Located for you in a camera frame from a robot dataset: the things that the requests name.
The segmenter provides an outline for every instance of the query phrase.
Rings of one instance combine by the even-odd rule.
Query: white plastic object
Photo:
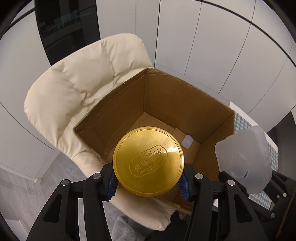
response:
[[[220,172],[225,171],[247,189],[258,194],[271,179],[271,164],[264,131],[252,126],[215,146]]]
[[[218,212],[218,199],[214,200],[212,210]]]
[[[193,138],[190,135],[186,135],[181,142],[181,146],[183,146],[185,149],[189,149],[191,144],[193,143]]]

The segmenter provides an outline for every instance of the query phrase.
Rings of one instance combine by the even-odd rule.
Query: white cushion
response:
[[[100,172],[105,162],[80,141],[73,127],[105,95],[145,68],[153,65],[136,35],[118,34],[99,40],[43,73],[29,90],[24,111],[33,126],[89,177]],[[164,230],[175,211],[154,198],[134,195],[121,185],[111,203],[154,230]]]

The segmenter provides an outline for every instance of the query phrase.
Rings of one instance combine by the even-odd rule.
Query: white cabinet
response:
[[[251,25],[220,95],[249,113],[271,87],[286,59],[284,52],[269,37]]]
[[[0,40],[0,102],[24,128],[53,148],[29,123],[23,110],[30,87],[49,67],[33,12]]]
[[[184,74],[201,2],[161,0],[155,63]]]
[[[136,33],[135,0],[97,0],[101,39],[121,33]]]
[[[219,93],[243,47],[250,23],[202,3],[185,75]]]
[[[296,68],[287,59],[283,69],[266,95],[249,116],[268,132],[296,105]]]
[[[53,149],[30,134],[0,105],[1,168],[34,180],[53,153]]]
[[[279,16],[263,1],[256,0],[252,22],[269,34],[287,53],[293,38]]]
[[[252,20],[255,0],[206,0],[207,2],[211,2],[222,6],[226,9],[229,9],[248,20]]]
[[[152,64],[155,63],[159,0],[137,0],[136,35],[143,40]]]
[[[120,33],[136,34],[154,64],[159,0],[97,0],[96,5],[101,39]]]

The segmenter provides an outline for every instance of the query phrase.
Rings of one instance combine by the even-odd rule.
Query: round tin lid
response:
[[[127,133],[116,145],[113,168],[118,181],[140,196],[157,196],[180,179],[184,156],[178,141],[157,127],[141,127]]]

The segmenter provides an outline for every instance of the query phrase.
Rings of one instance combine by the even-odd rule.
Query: gray floor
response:
[[[80,169],[63,153],[59,154],[42,178],[41,184],[16,176],[0,168],[0,212],[6,219],[22,219],[28,229],[31,229],[39,212],[63,179],[71,182],[84,180],[86,177]],[[110,233],[119,215],[123,215],[111,203],[104,202],[104,210]],[[83,221],[83,200],[79,200],[79,231],[81,241],[86,240]],[[137,229],[138,240],[149,230],[131,220],[131,225]]]

